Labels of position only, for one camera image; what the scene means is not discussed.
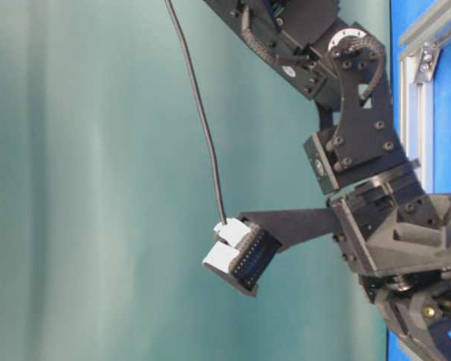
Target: black plastic part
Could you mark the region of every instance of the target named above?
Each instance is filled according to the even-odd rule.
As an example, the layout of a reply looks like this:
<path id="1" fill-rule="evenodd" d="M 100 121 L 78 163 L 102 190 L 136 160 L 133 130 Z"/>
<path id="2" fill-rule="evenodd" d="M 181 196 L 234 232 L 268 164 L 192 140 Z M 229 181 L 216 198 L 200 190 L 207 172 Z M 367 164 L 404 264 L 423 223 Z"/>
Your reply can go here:
<path id="1" fill-rule="evenodd" d="M 281 243 L 265 229 L 254 229 L 238 245 L 241 252 L 229 266 L 229 274 L 247 290 L 254 289 Z"/>
<path id="2" fill-rule="evenodd" d="M 244 212 L 238 218 L 267 229 L 282 244 L 279 252 L 321 235 L 341 233 L 341 225 L 331 208 Z"/>

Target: metal frame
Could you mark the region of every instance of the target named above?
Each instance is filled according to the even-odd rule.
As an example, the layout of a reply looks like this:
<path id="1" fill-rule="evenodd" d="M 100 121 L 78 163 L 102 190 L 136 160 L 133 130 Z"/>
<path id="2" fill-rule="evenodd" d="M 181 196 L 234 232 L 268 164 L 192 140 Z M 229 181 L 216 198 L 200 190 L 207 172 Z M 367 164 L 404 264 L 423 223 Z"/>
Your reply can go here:
<path id="1" fill-rule="evenodd" d="M 434 71 L 440 51 L 451 42 L 451 0 L 438 0 L 400 39 L 401 141 L 418 176 L 434 192 Z"/>

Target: white label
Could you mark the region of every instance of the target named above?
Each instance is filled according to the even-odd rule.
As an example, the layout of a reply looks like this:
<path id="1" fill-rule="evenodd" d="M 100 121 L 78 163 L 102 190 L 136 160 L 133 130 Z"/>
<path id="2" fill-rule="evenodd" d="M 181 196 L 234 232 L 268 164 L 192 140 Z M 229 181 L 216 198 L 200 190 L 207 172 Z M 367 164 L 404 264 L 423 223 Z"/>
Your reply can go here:
<path id="1" fill-rule="evenodd" d="M 294 68 L 292 68 L 290 66 L 283 66 L 283 70 L 290 77 L 295 77 L 296 76 Z"/>

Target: hex bolt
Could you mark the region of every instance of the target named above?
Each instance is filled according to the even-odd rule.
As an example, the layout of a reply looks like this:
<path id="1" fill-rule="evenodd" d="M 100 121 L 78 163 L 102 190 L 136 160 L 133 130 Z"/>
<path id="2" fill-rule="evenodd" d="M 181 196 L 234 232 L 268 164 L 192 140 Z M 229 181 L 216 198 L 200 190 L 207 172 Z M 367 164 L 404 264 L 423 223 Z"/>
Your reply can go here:
<path id="1" fill-rule="evenodd" d="M 387 150 L 388 152 L 394 150 L 394 144 L 391 141 L 387 141 L 383 145 L 384 150 Z"/>
<path id="2" fill-rule="evenodd" d="M 374 124 L 374 128 L 376 128 L 376 130 L 383 130 L 385 127 L 386 127 L 386 124 L 381 120 Z"/>
<path id="3" fill-rule="evenodd" d="M 349 70 L 349 69 L 352 68 L 352 66 L 353 66 L 353 64 L 349 60 L 343 62 L 343 69 L 344 70 Z"/>
<path id="4" fill-rule="evenodd" d="M 351 158 L 347 157 L 343 159 L 343 165 L 345 167 L 349 167 L 351 164 L 353 164 L 353 160 Z"/>
<path id="5" fill-rule="evenodd" d="M 422 309 L 422 312 L 426 316 L 426 318 L 434 318 L 436 316 L 436 310 L 431 306 L 424 307 Z"/>
<path id="6" fill-rule="evenodd" d="M 406 206 L 404 207 L 404 210 L 405 210 L 407 213 L 413 213 L 413 212 L 414 212 L 414 205 L 413 205 L 412 203 L 410 203 L 409 205 L 406 205 Z"/>

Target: blue panel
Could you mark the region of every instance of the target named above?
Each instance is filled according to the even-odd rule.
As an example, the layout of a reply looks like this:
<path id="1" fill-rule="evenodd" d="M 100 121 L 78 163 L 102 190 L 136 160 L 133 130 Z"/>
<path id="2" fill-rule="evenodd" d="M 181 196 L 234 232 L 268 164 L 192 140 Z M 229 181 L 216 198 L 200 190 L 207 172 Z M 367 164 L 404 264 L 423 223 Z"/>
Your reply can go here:
<path id="1" fill-rule="evenodd" d="M 434 77 L 434 189 L 451 192 L 451 44 Z"/>
<path id="2" fill-rule="evenodd" d="M 435 0 L 415 0 L 405 2 L 404 0 L 391 0 L 391 83 L 392 93 L 395 99 L 394 115 L 396 129 L 399 127 L 399 56 L 403 47 L 399 46 L 399 38 L 416 20 L 434 4 Z M 398 339 L 389 334 L 388 345 L 389 361 L 408 361 L 407 357 L 398 344 Z"/>

